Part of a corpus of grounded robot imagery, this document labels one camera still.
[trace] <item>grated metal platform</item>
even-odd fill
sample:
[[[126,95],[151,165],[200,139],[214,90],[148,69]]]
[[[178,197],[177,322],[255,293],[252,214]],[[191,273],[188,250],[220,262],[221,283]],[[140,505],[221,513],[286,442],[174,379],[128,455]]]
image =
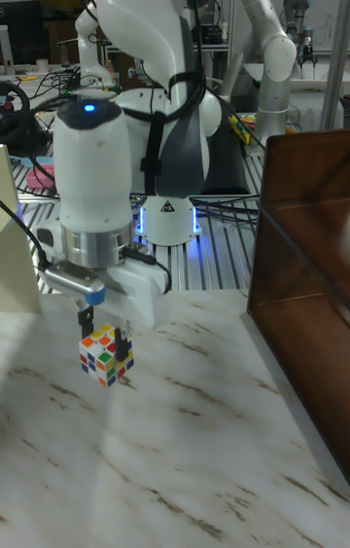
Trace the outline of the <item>grated metal platform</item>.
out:
[[[27,190],[25,176],[28,171],[19,162],[13,162],[15,182],[18,188]],[[252,194],[260,192],[263,161],[259,156],[245,158],[245,172]],[[59,203],[46,202],[31,193],[18,192],[23,217],[29,228],[57,213]],[[230,197],[198,196],[198,199],[226,201]],[[255,199],[241,200],[239,205],[247,209],[258,209]],[[171,272],[174,291],[248,289],[252,270],[256,224],[254,219],[246,223],[231,223],[218,218],[201,218],[202,232],[192,241],[181,246],[164,248],[147,244],[157,260]],[[36,264],[36,253],[31,245]],[[37,276],[40,291],[49,288]]]

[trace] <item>marble table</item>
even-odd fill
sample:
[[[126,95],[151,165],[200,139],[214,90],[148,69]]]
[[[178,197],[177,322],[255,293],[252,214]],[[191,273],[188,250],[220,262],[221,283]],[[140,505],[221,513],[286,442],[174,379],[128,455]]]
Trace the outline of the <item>marble table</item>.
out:
[[[1,548],[349,548],[350,487],[245,309],[173,293],[108,391],[71,300],[2,313]]]

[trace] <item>computer monitor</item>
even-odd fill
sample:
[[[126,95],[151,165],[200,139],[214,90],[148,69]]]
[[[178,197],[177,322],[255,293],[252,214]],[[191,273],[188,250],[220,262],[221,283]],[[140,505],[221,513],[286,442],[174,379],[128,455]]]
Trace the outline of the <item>computer monitor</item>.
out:
[[[0,0],[0,25],[9,28],[15,64],[49,59],[49,31],[43,25],[39,0]]]

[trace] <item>rubik's cube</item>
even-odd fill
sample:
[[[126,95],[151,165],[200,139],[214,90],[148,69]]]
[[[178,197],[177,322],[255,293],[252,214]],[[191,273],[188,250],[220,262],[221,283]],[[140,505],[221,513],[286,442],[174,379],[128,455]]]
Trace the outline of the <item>rubik's cube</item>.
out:
[[[112,386],[134,364],[127,332],[109,324],[83,339],[79,353],[82,370],[105,388]]]

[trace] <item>warning label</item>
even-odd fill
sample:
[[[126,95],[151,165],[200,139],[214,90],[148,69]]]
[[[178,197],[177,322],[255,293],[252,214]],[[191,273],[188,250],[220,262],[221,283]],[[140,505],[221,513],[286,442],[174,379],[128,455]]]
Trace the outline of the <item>warning label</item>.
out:
[[[174,207],[172,206],[171,202],[169,200],[166,201],[165,205],[162,209],[160,209],[163,212],[170,213],[172,211],[175,211]]]

